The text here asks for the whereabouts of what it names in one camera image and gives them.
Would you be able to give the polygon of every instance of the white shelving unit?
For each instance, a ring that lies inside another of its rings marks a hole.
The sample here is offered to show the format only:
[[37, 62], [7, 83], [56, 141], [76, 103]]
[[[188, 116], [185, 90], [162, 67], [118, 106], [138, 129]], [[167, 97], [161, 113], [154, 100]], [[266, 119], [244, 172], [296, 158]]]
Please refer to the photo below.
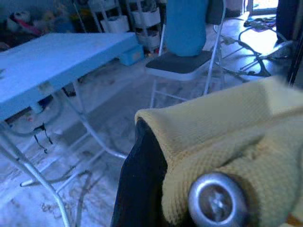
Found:
[[[150, 52], [153, 52], [160, 45], [161, 35], [161, 18], [160, 10], [157, 7], [155, 12], [143, 12], [141, 2], [144, 0], [126, 0], [127, 11], [131, 19], [132, 30], [137, 33], [139, 42]], [[136, 11], [131, 11], [130, 4], [136, 4]], [[151, 27], [157, 26], [158, 31], [150, 30]]]
[[[89, 0], [88, 5], [99, 32], [102, 32], [100, 24], [105, 32], [121, 33], [129, 31], [128, 19], [127, 16], [122, 15], [119, 0]], [[118, 18], [115, 20], [111, 20], [107, 16], [107, 11], [112, 9], [118, 10]], [[100, 22], [97, 17], [98, 13], [102, 13], [103, 16], [103, 20]]]

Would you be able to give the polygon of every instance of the table leg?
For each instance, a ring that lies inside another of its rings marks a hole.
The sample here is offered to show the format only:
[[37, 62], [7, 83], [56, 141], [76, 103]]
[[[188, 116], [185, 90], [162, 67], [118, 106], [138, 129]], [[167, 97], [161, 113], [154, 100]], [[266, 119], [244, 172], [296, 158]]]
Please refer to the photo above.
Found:
[[70, 101], [70, 99], [63, 93], [61, 92], [61, 95], [63, 96], [65, 102], [68, 104], [68, 106], [78, 115], [80, 121], [82, 122], [82, 124], [84, 125], [84, 127], [87, 129], [87, 131], [92, 135], [92, 137], [97, 141], [97, 143], [108, 153], [111, 154], [115, 157], [119, 157], [122, 159], [126, 159], [127, 155], [125, 154], [121, 154], [118, 153], [116, 151], [113, 151], [112, 149], [110, 149], [105, 142], [102, 140], [102, 138], [97, 134], [97, 132], [91, 127], [88, 118], [87, 118], [87, 114], [85, 111], [85, 106], [84, 106], [84, 102], [81, 96], [81, 92], [79, 89], [79, 85], [78, 82], [74, 82], [73, 83], [74, 88], [75, 88], [75, 92], [76, 92], [76, 97], [78, 99], [78, 102], [80, 104], [80, 108], [81, 110], [79, 111]]
[[17, 159], [14, 158], [12, 154], [10, 154], [7, 151], [3, 151], [0, 149], [0, 153], [3, 154], [10, 162], [12, 162], [15, 166], [17, 166], [20, 170], [28, 174], [30, 177], [34, 177], [43, 185], [55, 198], [61, 215], [64, 222], [65, 227], [70, 227], [70, 222], [68, 219], [68, 215], [66, 212], [66, 209], [64, 207], [64, 203], [59, 196], [58, 193], [56, 193], [56, 190], [53, 188], [53, 186], [42, 176], [42, 174], [34, 167], [34, 165], [30, 162], [28, 158], [13, 144], [12, 141], [4, 134], [4, 132], [0, 129], [0, 143], [4, 147], [4, 149], [7, 149], [11, 151], [14, 155], [16, 155]]

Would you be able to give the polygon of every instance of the metal table frame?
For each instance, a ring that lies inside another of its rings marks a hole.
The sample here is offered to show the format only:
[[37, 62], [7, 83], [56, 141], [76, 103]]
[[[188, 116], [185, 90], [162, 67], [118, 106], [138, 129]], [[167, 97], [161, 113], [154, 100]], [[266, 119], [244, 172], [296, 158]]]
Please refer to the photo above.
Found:
[[[63, 93], [63, 92], [58, 92], [54, 93], [54, 97], [59, 98], [63, 100], [71, 110], [73, 110], [77, 116], [79, 117], [79, 120], [83, 124], [83, 126], [87, 130], [87, 134], [82, 136], [81, 138], [78, 139], [78, 141], [82, 140], [84, 137], [87, 137], [87, 135], [92, 136], [96, 142], [102, 147], [102, 150], [98, 152], [89, 162], [87, 162], [86, 166], [89, 166], [93, 161], [95, 161], [98, 157], [100, 157], [103, 152], [107, 152], [115, 157], [125, 159], [126, 155], [125, 154], [120, 154], [117, 153], [113, 150], [111, 150], [102, 140], [102, 138], [97, 134], [97, 132], [92, 128], [88, 121], [88, 116], [85, 111], [85, 106], [79, 91], [79, 86], [77, 82], [73, 82], [80, 110], [71, 103], [69, 98]], [[31, 186], [31, 185], [39, 185], [41, 184], [44, 188], [46, 188], [51, 195], [54, 197], [56, 200], [60, 212], [62, 214], [63, 222], [65, 227], [70, 227], [70, 219], [68, 217], [68, 214], [66, 212], [64, 203], [62, 201], [62, 198], [59, 195], [59, 192], [69, 183], [71, 182], [72, 179], [74, 179], [77, 175], [79, 175], [79, 172], [75, 172], [71, 176], [69, 176], [57, 189], [55, 189], [52, 184], [55, 183], [54, 181], [50, 182], [48, 181], [33, 164], [32, 162], [17, 148], [17, 146], [9, 139], [9, 137], [5, 133], [5, 128], [1, 127], [0, 128], [0, 144], [3, 145], [5, 149], [0, 149], [0, 153], [4, 155], [15, 167], [17, 167], [19, 170], [23, 171], [26, 173], [31, 180], [23, 182], [20, 184], [20, 186], [25, 187], [25, 186]]]

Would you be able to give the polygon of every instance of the doorway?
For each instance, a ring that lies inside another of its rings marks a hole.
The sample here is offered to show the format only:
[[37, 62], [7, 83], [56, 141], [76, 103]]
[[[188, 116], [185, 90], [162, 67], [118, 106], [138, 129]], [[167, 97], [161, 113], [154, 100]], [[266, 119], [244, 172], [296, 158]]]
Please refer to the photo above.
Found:
[[246, 11], [250, 15], [275, 14], [279, 0], [247, 0]]

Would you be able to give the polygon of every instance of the blue box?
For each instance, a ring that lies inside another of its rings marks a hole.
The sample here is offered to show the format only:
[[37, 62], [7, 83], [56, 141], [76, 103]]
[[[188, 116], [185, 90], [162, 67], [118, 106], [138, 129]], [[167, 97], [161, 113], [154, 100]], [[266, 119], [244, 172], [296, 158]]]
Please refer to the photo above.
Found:
[[144, 58], [143, 46], [137, 45], [133, 49], [130, 49], [121, 54], [118, 58], [120, 62], [124, 65], [129, 66], [135, 64], [136, 62]]

